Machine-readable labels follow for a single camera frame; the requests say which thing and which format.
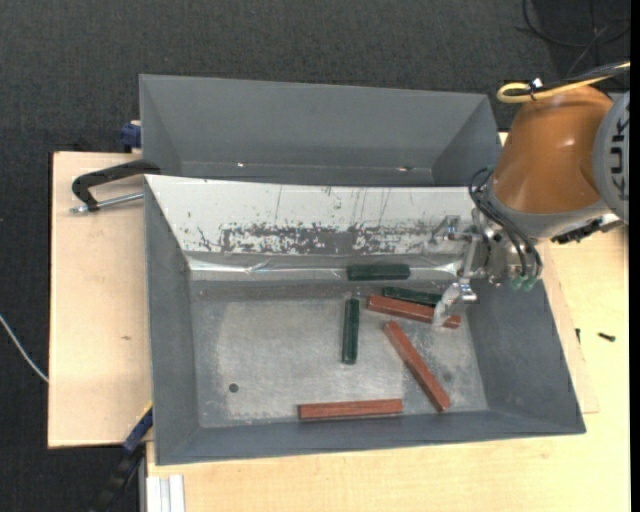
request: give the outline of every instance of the wire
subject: wire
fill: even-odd
[[[497,93],[497,97],[503,103],[528,103],[530,101],[550,98],[557,94],[591,85],[614,75],[625,73],[631,69],[631,61],[621,62],[618,64],[610,64],[607,66],[599,66],[596,70],[590,70],[577,77],[556,82],[549,86],[543,86],[541,83],[524,83],[512,82],[503,85]]]
[[[38,368],[38,365],[34,363],[33,359],[31,359],[29,354],[27,354],[27,351],[24,349],[20,341],[18,341],[18,338],[13,333],[13,331],[11,330],[11,327],[9,327],[9,324],[4,319],[2,314],[0,314],[0,323],[4,326],[5,330],[9,334],[9,338],[11,338],[11,341],[13,341],[16,348],[20,351],[20,354],[22,354],[22,357],[24,358],[24,360],[27,363],[29,363],[29,366],[31,366],[31,368],[33,368],[33,371],[35,371],[38,374],[38,377],[40,377],[43,381],[49,384],[49,377],[47,377],[47,375],[40,368]]]
[[[580,61],[582,61],[582,59],[584,59],[587,56],[591,48],[593,48],[594,50],[598,49],[598,47],[596,46],[596,42],[598,41],[598,39],[600,39],[600,37],[602,37],[602,34],[604,34],[607,30],[609,30],[608,25],[603,27],[602,30],[599,30],[598,33],[595,36],[593,36],[593,39],[591,40],[591,42],[585,47],[585,49],[578,56],[578,58],[573,62],[573,64],[571,64],[569,71],[567,71],[567,75],[571,75],[571,73],[573,73],[573,70],[576,69]]]
[[[528,3],[528,0],[522,0],[522,17],[524,18],[524,21],[527,23],[527,27],[529,31],[533,32],[540,39],[547,41],[548,43],[556,44],[558,46],[565,46],[567,48],[585,48],[586,46],[589,46],[593,42],[593,40],[587,41],[585,43],[576,43],[575,41],[562,41],[560,39],[551,37],[548,34],[545,34],[544,32],[542,32],[542,30],[537,28],[531,21],[531,17],[529,16],[529,9],[527,8],[527,3]],[[614,23],[624,22],[624,23],[628,23],[629,26],[622,29],[619,33],[611,36],[609,39],[599,42],[598,45],[600,46],[616,41],[617,39],[619,39],[620,37],[622,37],[623,35],[625,35],[627,32],[631,30],[631,18],[627,18],[627,17],[611,18],[608,21],[614,22]],[[595,29],[593,13],[592,13],[592,20],[591,20],[591,28]]]

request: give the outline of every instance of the wooden block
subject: wooden block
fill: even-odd
[[[422,390],[425,392],[433,406],[442,412],[451,405],[451,400],[446,391],[442,389],[429,367],[420,357],[420,354],[413,347],[409,338],[404,333],[397,322],[388,322],[384,326],[384,333],[396,349],[404,363],[407,365],[413,377],[416,379]]]
[[[395,281],[409,279],[411,269],[403,263],[386,263],[376,265],[349,265],[347,279],[349,281]]]
[[[422,304],[413,304],[403,300],[391,299],[380,295],[369,295],[367,298],[367,309],[384,313],[386,315],[401,316],[409,320],[417,320],[418,322],[431,323],[435,309],[431,306],[423,306]],[[458,315],[452,315],[444,322],[444,327],[455,329],[460,326],[462,318]]]
[[[342,362],[355,364],[358,358],[358,329],[360,326],[360,301],[349,299],[344,307],[342,330]]]
[[[303,421],[386,416],[402,412],[402,400],[361,400],[327,402],[298,406],[298,418]]]
[[[435,307],[442,298],[441,293],[421,292],[407,288],[398,288],[397,286],[385,286],[382,289],[382,296],[431,307]]]

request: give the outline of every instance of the black cable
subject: black cable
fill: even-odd
[[[525,22],[527,23],[527,27],[529,28],[530,32],[533,32],[536,36],[538,36],[540,39],[543,39],[544,41],[547,41],[548,43],[552,43],[552,44],[556,44],[558,46],[566,46],[567,48],[585,48],[586,46],[588,46],[589,44],[591,44],[591,41],[587,41],[586,43],[576,43],[574,41],[561,41],[559,39],[555,39],[551,36],[549,36],[548,34],[545,34],[544,32],[542,32],[539,28],[537,28],[533,22],[531,21],[531,18],[529,17],[529,10],[527,9],[527,2],[528,0],[522,0],[522,16],[525,20]],[[629,26],[627,26],[625,29],[621,30],[619,33],[611,36],[609,39],[606,39],[600,43],[598,43],[599,45],[605,45],[605,44],[609,44],[612,43],[613,41],[616,41],[617,39],[621,38],[622,36],[624,36],[627,32],[629,32],[631,30],[631,19],[612,19],[610,21],[613,22],[617,22],[617,21],[621,21],[621,22],[628,22]]]
[[[576,66],[580,63],[580,61],[582,59],[584,59],[586,57],[586,55],[589,53],[589,51],[591,50],[591,48],[596,48],[597,46],[594,47],[596,41],[602,36],[602,34],[604,34],[607,30],[609,29],[608,25],[605,25],[605,27],[598,31],[598,33],[596,33],[595,36],[593,36],[593,39],[591,40],[591,42],[585,47],[585,49],[582,51],[582,53],[578,56],[578,58],[573,62],[573,64],[571,64],[571,67],[569,68],[569,70],[567,71],[567,75],[571,76],[571,73],[573,73],[573,70],[576,69]]]

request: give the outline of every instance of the wooden board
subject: wooden board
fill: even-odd
[[[76,176],[135,155],[58,152],[51,212],[50,447],[121,443],[151,399],[141,201],[69,213]],[[97,187],[140,191],[140,177]]]

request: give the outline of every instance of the white cable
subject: white cable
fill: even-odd
[[[29,357],[29,354],[27,354],[27,351],[24,349],[22,344],[18,341],[18,338],[16,338],[16,335],[13,334],[11,327],[9,327],[9,324],[4,319],[2,314],[0,314],[0,323],[4,326],[5,330],[9,334],[9,338],[11,338],[11,341],[13,341],[16,348],[20,351],[20,354],[22,354],[22,357],[24,358],[24,360],[27,363],[29,363],[29,366],[31,366],[31,368],[33,368],[33,370],[38,374],[38,377],[40,377],[43,381],[45,381],[48,384],[49,377],[47,377],[46,374],[40,368],[38,368],[38,365],[33,362],[33,359]]]

